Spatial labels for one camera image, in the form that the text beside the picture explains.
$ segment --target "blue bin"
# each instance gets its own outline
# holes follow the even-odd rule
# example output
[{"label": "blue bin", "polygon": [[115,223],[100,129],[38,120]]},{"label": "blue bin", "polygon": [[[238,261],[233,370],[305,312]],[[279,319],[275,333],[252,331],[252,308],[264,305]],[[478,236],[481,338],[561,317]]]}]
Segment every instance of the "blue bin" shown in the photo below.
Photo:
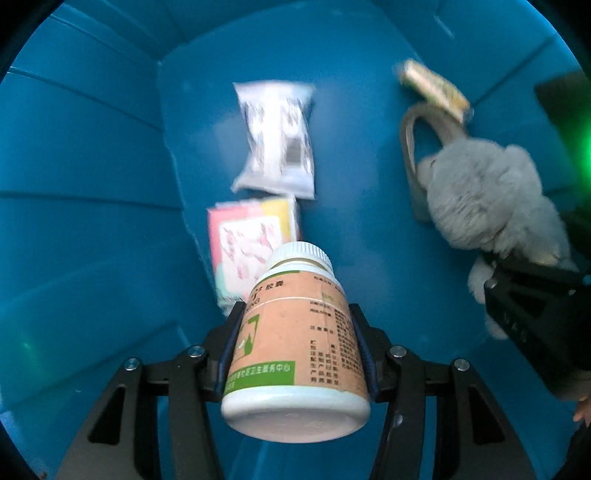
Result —
[{"label": "blue bin", "polygon": [[[469,358],[538,478],[556,473],[573,405],[488,338],[466,288],[475,253],[413,220],[398,126],[418,96],[392,74],[409,57],[471,100],[472,135],[525,147],[545,193],[575,204],[576,172],[533,87],[580,67],[525,0],[69,0],[43,21],[0,84],[0,420],[33,470],[55,477],[124,359],[170,359],[223,322],[206,208],[249,195],[229,188],[248,152],[232,82],[281,79],[316,85],[305,239],[394,342]],[[163,450],[166,411],[161,400]],[[228,480],[359,480],[385,407],[316,445],[247,438],[209,413]],[[434,415],[428,402],[421,479]]]}]

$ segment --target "gray plush toy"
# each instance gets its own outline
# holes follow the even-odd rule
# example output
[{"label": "gray plush toy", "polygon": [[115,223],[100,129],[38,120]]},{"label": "gray plush toy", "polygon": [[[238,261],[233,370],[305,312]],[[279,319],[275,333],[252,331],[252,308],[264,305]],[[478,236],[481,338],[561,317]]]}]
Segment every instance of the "gray plush toy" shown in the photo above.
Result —
[{"label": "gray plush toy", "polygon": [[[440,112],[436,115],[439,121],[455,122]],[[452,247],[501,258],[514,254],[536,264],[576,270],[558,211],[543,195],[535,164],[523,148],[458,135],[416,168],[413,163],[411,172],[435,227]],[[484,282],[492,273],[493,266],[479,256],[468,276],[468,287],[481,304]],[[494,337],[506,338],[492,319],[487,317],[486,325]]]}]

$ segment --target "medicine bottle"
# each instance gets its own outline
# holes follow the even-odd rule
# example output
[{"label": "medicine bottle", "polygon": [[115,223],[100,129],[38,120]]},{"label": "medicine bottle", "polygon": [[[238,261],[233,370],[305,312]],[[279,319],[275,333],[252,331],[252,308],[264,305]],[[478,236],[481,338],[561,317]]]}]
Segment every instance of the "medicine bottle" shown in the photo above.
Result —
[{"label": "medicine bottle", "polygon": [[251,437],[311,443],[355,432],[369,412],[349,305],[328,256],[306,242],[280,246],[249,296],[222,416]]}]

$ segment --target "bottle label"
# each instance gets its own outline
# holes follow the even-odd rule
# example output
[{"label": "bottle label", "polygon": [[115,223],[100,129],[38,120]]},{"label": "bottle label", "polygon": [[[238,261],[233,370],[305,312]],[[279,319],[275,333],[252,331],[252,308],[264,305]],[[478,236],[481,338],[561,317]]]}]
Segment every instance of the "bottle label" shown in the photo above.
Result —
[{"label": "bottle label", "polygon": [[369,398],[349,304],[325,276],[286,271],[253,288],[224,395],[269,385],[332,388]]}]

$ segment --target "white bottle cap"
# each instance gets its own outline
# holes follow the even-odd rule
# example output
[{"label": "white bottle cap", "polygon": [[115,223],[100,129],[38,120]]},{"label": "white bottle cap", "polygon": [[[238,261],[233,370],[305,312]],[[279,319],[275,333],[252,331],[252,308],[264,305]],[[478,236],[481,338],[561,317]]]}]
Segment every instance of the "white bottle cap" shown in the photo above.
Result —
[{"label": "white bottle cap", "polygon": [[286,260],[303,258],[318,263],[322,268],[335,274],[330,263],[328,255],[326,255],[320,248],[308,242],[289,242],[277,247],[267,260],[267,270],[272,269],[279,263]]}]

